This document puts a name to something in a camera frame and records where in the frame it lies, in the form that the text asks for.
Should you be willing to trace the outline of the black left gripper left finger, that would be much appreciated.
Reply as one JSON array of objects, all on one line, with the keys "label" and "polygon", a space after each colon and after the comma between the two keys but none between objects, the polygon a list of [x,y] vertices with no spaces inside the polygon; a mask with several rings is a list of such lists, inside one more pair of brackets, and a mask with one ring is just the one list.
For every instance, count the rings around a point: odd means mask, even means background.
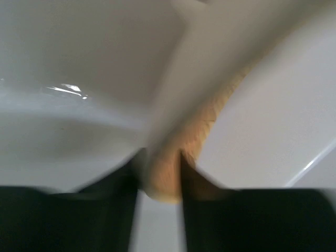
[{"label": "black left gripper left finger", "polygon": [[73,193],[1,187],[1,251],[128,251],[145,149]]}]

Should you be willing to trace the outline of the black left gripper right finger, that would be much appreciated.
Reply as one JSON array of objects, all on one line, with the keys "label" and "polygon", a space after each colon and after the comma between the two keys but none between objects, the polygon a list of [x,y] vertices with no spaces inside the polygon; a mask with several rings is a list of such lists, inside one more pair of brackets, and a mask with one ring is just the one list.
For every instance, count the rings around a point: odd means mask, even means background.
[{"label": "black left gripper right finger", "polygon": [[221,188],[180,152],[187,251],[335,251],[335,191]]}]

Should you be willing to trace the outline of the woven bamboo fan-shaped tray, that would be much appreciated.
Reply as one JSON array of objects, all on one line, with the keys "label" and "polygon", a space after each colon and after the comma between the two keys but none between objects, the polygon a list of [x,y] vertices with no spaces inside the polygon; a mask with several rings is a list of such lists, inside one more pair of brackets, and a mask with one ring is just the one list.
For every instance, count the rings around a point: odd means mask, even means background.
[{"label": "woven bamboo fan-shaped tray", "polygon": [[224,82],[214,94],[193,109],[187,120],[178,125],[169,138],[150,155],[143,182],[147,196],[169,203],[181,200],[179,152],[186,154],[191,165],[195,164],[220,112],[251,70],[252,66],[247,66],[231,80]]}]

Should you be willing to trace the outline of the translucent white plastic bin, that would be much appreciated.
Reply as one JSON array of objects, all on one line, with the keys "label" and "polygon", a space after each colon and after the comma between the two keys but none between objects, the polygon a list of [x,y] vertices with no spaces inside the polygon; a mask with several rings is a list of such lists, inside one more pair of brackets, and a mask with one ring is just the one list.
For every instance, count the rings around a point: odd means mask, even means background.
[{"label": "translucent white plastic bin", "polygon": [[1,184],[73,191],[150,155],[240,70],[197,168],[335,188],[335,1],[1,1]]}]

